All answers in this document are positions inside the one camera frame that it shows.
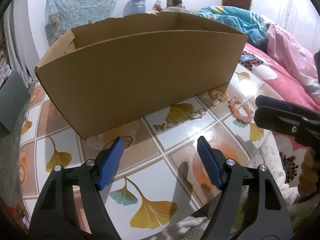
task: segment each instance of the curtain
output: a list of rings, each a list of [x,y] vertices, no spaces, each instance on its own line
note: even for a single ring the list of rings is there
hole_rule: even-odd
[[[311,53],[319,51],[320,16],[310,0],[252,0],[250,10],[276,22]]]
[[[23,83],[28,88],[32,82],[32,78],[25,64],[23,48],[21,48],[21,44],[15,41],[12,3],[10,3],[4,13],[4,36],[9,55],[10,68],[12,71],[16,70],[19,73]]]

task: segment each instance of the small metal object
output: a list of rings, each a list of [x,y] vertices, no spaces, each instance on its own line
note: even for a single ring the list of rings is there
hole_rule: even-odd
[[[93,159],[87,160],[85,164],[87,164],[87,166],[92,166],[94,165],[94,160]]]
[[[265,166],[265,165],[260,165],[260,170],[262,170],[262,171],[267,171],[267,166]]]
[[[233,159],[227,159],[227,164],[233,166],[236,164],[236,162]]]
[[[189,116],[185,116],[187,120],[193,121],[195,119],[200,119],[206,114],[204,108],[199,108],[198,110],[193,110]]]
[[[219,103],[220,103],[220,101],[216,99],[216,100],[214,100],[214,101],[212,102],[212,105],[213,105],[213,106],[217,106]]]
[[[56,165],[53,169],[55,171],[60,171],[62,169],[62,166],[61,165]]]

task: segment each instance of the metal screw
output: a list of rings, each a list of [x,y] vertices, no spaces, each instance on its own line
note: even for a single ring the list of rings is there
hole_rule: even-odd
[[[55,171],[60,171],[62,169],[62,166],[61,165],[56,165],[53,169]]]
[[[85,164],[87,164],[87,166],[92,166],[94,165],[94,160],[93,159],[87,160]]]
[[[236,162],[233,159],[227,159],[227,164],[233,166],[236,164]]]
[[[260,165],[260,170],[266,171],[267,169],[268,169],[267,166],[265,166],[265,165]]]

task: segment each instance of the light blue cloth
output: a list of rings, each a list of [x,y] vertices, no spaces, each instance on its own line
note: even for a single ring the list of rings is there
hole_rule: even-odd
[[[268,43],[268,25],[259,13],[232,6],[207,6],[199,10],[198,15],[247,34],[247,42],[256,48],[263,48]]]
[[[63,32],[101,21],[111,16],[116,2],[117,0],[47,0],[46,25],[49,24],[49,17],[55,13],[60,13]]]

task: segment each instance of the dark gray panel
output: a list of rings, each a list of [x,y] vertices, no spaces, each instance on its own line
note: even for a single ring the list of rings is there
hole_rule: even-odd
[[[19,73],[14,71],[0,89],[0,123],[10,132],[29,97]]]

